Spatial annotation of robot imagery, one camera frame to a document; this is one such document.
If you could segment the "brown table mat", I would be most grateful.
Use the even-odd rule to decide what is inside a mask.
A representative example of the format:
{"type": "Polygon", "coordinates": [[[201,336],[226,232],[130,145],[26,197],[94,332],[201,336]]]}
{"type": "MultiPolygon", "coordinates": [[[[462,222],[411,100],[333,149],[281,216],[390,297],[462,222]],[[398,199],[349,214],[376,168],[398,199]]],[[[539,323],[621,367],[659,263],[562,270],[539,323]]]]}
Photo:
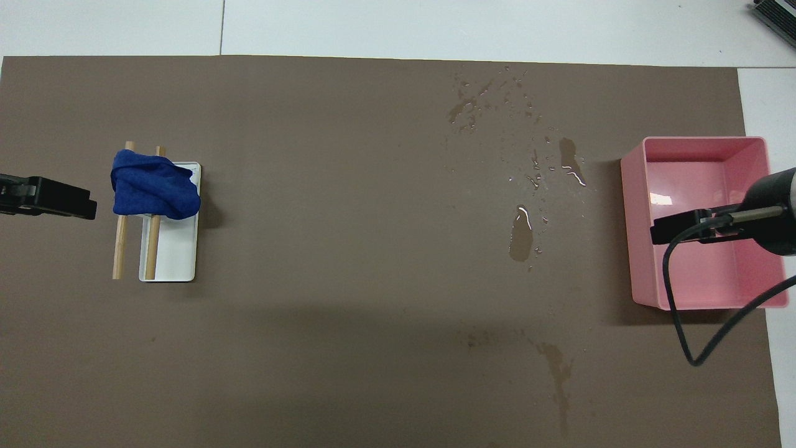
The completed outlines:
{"type": "Polygon", "coordinates": [[[765,313],[692,368],[629,280],[620,159],[744,133],[733,68],[6,57],[0,172],[98,213],[0,216],[0,448],[776,448],[765,313]],[[139,215],[112,279],[122,149],[193,171],[193,281],[139,215]]]}

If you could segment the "white rack with wooden rods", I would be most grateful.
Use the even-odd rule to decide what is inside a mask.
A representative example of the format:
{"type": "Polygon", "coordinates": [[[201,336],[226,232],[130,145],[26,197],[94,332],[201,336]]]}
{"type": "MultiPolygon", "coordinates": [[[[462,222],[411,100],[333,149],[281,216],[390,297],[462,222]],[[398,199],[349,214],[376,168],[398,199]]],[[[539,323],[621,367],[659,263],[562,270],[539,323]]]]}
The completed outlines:
{"type": "Polygon", "coordinates": [[[155,273],[147,278],[148,241],[150,215],[139,215],[142,219],[141,250],[137,278],[142,282],[188,283],[195,279],[199,213],[182,220],[161,219],[155,273]]]}

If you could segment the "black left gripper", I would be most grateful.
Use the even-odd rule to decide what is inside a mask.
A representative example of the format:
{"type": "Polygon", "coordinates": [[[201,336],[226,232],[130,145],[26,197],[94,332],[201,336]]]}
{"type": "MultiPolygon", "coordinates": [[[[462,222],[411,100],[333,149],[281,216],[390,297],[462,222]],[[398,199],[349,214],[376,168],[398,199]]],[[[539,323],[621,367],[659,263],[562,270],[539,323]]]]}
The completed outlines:
{"type": "Polygon", "coordinates": [[[48,178],[38,181],[38,209],[30,208],[37,186],[29,178],[0,175],[0,213],[2,215],[38,216],[39,210],[49,215],[61,215],[85,220],[96,218],[97,202],[91,191],[48,178]]]}

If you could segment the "narrow water puddle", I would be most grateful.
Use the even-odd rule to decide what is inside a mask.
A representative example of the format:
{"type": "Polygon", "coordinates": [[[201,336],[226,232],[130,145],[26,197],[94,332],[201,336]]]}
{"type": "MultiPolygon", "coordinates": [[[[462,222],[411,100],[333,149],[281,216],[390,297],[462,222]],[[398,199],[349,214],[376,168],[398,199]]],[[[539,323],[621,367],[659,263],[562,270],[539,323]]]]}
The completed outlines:
{"type": "Polygon", "coordinates": [[[561,168],[566,175],[574,178],[581,187],[588,186],[577,159],[577,148],[574,141],[569,138],[562,138],[559,141],[559,151],[561,168]]]}

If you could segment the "grey ribbed metal device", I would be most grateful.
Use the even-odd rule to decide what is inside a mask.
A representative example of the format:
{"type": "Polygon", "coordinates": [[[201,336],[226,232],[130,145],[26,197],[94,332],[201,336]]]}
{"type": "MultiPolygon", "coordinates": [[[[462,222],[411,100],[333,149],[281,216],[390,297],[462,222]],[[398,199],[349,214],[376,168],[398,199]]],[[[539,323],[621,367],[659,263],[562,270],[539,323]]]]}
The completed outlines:
{"type": "Polygon", "coordinates": [[[752,0],[751,12],[796,49],[796,0],[752,0]]]}

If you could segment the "pink plastic bin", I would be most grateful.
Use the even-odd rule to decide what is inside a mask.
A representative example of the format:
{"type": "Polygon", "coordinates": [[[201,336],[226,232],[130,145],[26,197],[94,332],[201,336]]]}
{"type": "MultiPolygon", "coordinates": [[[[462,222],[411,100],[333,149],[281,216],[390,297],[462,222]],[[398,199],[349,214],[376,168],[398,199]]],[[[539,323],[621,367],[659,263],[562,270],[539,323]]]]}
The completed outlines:
{"type": "MultiPolygon", "coordinates": [[[[633,300],[669,309],[662,275],[666,247],[654,220],[736,204],[770,172],[761,137],[647,137],[621,159],[633,300]]],[[[679,310],[738,309],[785,279],[784,259],[751,240],[684,242],[670,262],[679,310]]]]}

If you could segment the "blue microfiber towel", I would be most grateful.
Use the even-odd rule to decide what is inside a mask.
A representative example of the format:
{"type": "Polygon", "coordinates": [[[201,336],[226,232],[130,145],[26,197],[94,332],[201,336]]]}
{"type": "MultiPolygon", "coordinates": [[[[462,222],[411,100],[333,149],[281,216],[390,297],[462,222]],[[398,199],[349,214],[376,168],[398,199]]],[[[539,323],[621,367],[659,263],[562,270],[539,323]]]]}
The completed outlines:
{"type": "Polygon", "coordinates": [[[184,220],[196,215],[201,197],[193,171],[162,156],[118,151],[110,173],[116,215],[159,215],[184,220]]]}

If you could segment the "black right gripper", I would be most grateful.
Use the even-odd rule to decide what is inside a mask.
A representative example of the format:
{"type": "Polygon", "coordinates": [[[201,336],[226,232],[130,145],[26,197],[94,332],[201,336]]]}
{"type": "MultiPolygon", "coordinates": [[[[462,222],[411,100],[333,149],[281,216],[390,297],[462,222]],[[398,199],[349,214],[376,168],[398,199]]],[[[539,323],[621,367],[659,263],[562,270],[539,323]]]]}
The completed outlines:
{"type": "Polygon", "coordinates": [[[770,253],[796,256],[796,167],[755,181],[740,203],[655,218],[651,242],[667,245],[688,228],[723,216],[733,221],[708,230],[704,243],[753,240],[770,253]]]}

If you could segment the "scattered water splatter patch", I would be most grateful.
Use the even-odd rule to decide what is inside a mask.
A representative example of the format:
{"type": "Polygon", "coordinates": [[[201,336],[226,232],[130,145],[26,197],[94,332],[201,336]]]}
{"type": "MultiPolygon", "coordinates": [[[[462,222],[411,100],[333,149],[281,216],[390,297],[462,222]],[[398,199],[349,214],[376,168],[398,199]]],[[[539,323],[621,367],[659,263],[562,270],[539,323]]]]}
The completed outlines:
{"type": "Polygon", "coordinates": [[[448,124],[458,133],[476,131],[479,121],[487,114],[499,111],[495,93],[496,79],[475,82],[461,77],[454,79],[455,104],[447,111],[448,124]]]}

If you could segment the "large oval water puddle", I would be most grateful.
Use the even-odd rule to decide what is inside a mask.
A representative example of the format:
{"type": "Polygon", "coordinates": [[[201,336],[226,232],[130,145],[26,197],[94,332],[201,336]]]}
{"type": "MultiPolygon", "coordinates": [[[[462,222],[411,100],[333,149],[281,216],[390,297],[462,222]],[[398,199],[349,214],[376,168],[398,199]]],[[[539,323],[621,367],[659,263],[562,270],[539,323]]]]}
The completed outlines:
{"type": "Polygon", "coordinates": [[[527,261],[534,249],[534,228],[530,222],[528,209],[517,205],[509,243],[509,257],[517,262],[527,261]]]}

